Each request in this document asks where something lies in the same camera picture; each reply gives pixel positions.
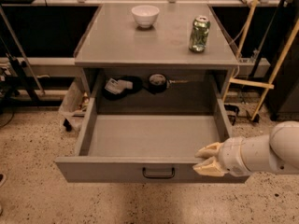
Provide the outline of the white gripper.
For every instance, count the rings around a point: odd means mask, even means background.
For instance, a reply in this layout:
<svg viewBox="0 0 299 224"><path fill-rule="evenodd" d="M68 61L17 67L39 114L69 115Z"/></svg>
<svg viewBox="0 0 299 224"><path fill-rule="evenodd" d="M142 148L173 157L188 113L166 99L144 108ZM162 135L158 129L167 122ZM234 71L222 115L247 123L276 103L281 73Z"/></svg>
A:
<svg viewBox="0 0 299 224"><path fill-rule="evenodd" d="M243 137L233 137L225 142L215 142L199 149L195 156L207 159L195 164L192 168L199 175L214 177L225 176L249 176L251 171L246 167L241 155Z"/></svg>

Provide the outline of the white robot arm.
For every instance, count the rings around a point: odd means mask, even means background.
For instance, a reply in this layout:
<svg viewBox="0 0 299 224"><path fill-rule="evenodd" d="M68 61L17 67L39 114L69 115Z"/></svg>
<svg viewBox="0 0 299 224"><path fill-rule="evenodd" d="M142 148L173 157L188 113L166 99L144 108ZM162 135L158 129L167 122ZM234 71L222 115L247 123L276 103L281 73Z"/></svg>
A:
<svg viewBox="0 0 299 224"><path fill-rule="evenodd" d="M285 121L267 135L231 137L199 149L204 161L192 168L199 175L240 177L256 172L299 174L299 122Z"/></svg>

